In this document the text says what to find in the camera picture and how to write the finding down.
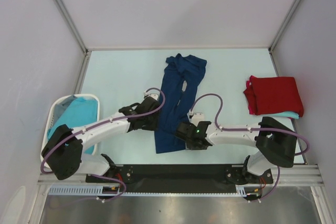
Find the navy blue t shirt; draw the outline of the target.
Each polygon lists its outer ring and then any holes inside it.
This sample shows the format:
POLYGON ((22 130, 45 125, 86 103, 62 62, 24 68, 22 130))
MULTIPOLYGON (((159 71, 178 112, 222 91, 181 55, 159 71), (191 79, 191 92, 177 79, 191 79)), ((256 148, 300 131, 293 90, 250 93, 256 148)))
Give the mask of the navy blue t shirt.
POLYGON ((166 59, 161 91, 165 95, 160 110, 158 127, 154 132, 157 154, 185 149, 185 142, 175 136, 178 125, 188 122, 188 112, 194 104, 197 89, 202 82, 207 61, 193 55, 177 54, 166 59))

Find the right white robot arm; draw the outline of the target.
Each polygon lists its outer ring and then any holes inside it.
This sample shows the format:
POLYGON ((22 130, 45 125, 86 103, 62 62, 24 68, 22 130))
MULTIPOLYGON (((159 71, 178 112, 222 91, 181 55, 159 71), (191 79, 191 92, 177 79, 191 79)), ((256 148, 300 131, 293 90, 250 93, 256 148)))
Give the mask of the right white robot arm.
POLYGON ((199 121, 197 125, 182 122, 175 136, 190 150, 205 150, 209 146, 234 144, 258 149, 248 155, 241 168, 230 168, 226 179, 236 185, 256 184, 273 167, 292 168, 296 154, 297 137, 294 131, 277 120, 264 116, 254 126, 219 129, 214 122, 199 121))

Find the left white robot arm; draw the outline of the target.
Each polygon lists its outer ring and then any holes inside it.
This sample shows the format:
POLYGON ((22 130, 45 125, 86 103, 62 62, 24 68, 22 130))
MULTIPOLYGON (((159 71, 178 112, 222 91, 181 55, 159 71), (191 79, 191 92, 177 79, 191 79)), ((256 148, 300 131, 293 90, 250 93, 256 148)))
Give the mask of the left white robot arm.
POLYGON ((112 181, 118 169, 106 154, 87 154, 86 150, 110 137, 135 130, 155 131, 161 104, 159 95, 147 94, 141 103, 122 107, 114 115, 96 123, 70 128, 58 126, 41 152, 43 165, 58 180, 86 174, 105 182, 112 181))

